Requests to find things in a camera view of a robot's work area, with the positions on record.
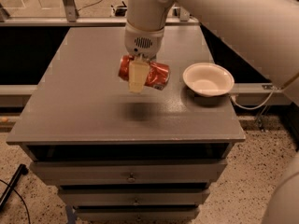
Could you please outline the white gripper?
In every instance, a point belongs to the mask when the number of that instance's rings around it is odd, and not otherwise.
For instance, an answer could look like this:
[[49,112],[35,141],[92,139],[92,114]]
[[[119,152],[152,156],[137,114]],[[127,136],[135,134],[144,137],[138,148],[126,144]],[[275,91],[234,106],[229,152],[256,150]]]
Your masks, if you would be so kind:
[[[125,25],[124,44],[130,55],[152,59],[162,45],[164,29],[158,31],[142,31],[130,23]],[[150,65],[144,60],[129,62],[129,91],[142,92],[146,83]]]

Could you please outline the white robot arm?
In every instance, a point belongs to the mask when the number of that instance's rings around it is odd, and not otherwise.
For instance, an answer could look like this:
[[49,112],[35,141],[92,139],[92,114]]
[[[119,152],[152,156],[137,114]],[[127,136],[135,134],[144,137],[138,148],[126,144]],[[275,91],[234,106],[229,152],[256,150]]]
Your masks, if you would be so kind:
[[299,105],[299,2],[295,0],[128,0],[125,47],[153,58],[179,4]]

